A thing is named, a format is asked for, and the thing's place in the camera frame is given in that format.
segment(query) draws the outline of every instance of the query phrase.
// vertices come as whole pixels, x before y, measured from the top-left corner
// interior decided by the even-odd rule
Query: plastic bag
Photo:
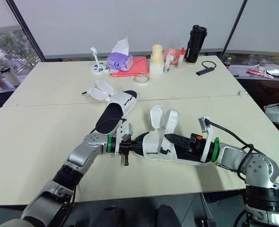
[[[267,117],[274,123],[279,124],[279,105],[271,104],[263,107]]]

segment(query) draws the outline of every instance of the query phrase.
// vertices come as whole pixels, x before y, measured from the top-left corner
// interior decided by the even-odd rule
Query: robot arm
[[[212,129],[207,121],[209,118],[200,119],[202,131],[211,135]],[[142,151],[141,142],[130,140],[132,134],[132,126],[124,122],[116,138],[99,133],[87,135],[82,144],[69,155],[53,180],[25,208],[21,219],[6,222],[0,227],[60,226],[69,215],[69,202],[76,186],[98,155],[123,154],[127,166],[129,151]],[[279,168],[272,159],[259,153],[248,155],[241,148],[219,143],[218,139],[211,142],[209,138],[205,140],[196,134],[192,134],[191,138],[176,134],[167,134],[165,137],[177,146],[187,147],[193,156],[245,174],[247,225],[279,227],[279,183],[276,182]]]
[[[236,172],[246,153],[237,147],[220,143],[215,165]],[[279,175],[277,164],[269,157],[253,153],[241,166],[245,174],[245,210],[249,226],[279,226]]]
[[[187,145],[188,152],[201,160],[214,162],[218,167],[238,173],[246,184],[248,226],[279,227],[279,183],[276,182],[279,176],[278,165],[261,152],[247,153],[241,148],[219,143],[218,138],[208,143],[210,132],[213,132],[208,116],[199,118],[199,122],[202,132],[208,132],[207,139],[194,133],[190,138],[176,134],[167,134],[165,137],[177,146]],[[245,147],[252,147],[253,150],[252,145],[247,144]]]
[[[94,159],[106,153],[108,136],[87,135],[39,194],[29,203],[21,219],[34,226],[58,226],[69,211],[74,190]]]

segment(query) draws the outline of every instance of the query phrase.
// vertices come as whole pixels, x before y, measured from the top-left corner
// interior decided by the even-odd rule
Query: black water bottle
[[[185,54],[186,63],[195,64],[200,54],[202,44],[207,36],[207,29],[194,25],[190,32],[190,40],[188,41],[188,47]]]

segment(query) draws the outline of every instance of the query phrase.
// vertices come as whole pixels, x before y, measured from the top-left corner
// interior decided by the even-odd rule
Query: floor
[[[175,196],[157,196],[123,200],[83,202],[75,205],[65,226],[89,227],[101,210],[112,205],[124,208],[126,227],[153,227],[154,210],[166,204],[173,208],[183,227],[195,227],[197,219],[214,218],[218,227],[233,226],[235,218],[244,209],[241,196],[233,196],[220,202],[205,203],[201,194]],[[0,208],[0,224],[10,219],[19,218],[22,211]]]

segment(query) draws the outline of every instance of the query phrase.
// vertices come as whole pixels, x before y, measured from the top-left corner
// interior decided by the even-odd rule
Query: white wall
[[[208,30],[203,49],[222,50],[242,0],[15,0],[46,58],[109,53],[128,36],[130,51],[186,46],[195,24]]]

